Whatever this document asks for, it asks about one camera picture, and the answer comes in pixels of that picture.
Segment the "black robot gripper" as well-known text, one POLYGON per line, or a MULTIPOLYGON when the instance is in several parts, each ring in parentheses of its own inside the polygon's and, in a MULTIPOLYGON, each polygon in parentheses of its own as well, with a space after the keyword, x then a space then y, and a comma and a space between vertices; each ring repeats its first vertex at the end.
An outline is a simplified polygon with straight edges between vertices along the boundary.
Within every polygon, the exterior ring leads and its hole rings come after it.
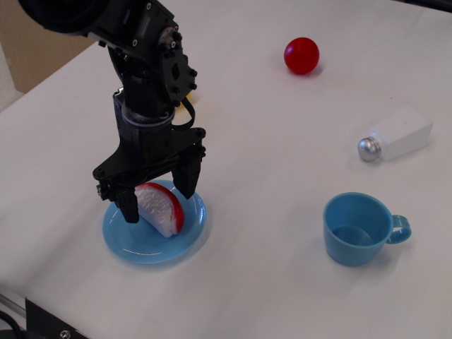
POLYGON ((206 155, 200 127, 162 124, 137 125, 117 117, 119 146, 93 171, 99 181, 98 194, 103 200, 115 201, 125 221, 139 221, 135 187, 171 173, 174 186, 186 199, 191 198, 206 155))

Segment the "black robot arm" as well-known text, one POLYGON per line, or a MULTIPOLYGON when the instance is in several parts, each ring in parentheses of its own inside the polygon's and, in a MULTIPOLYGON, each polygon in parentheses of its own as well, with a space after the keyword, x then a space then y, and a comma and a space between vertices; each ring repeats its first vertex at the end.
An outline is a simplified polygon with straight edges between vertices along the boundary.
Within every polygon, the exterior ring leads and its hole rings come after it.
POLYGON ((159 1, 22 1, 47 30, 92 38, 106 47, 121 88, 113 96, 117 150, 93 172, 97 190, 125 220, 138 222, 135 189, 171 173, 177 190, 193 196, 206 150, 206 133, 192 121, 176 125, 177 107, 196 113, 189 93, 197 72, 182 47, 173 14, 159 1))

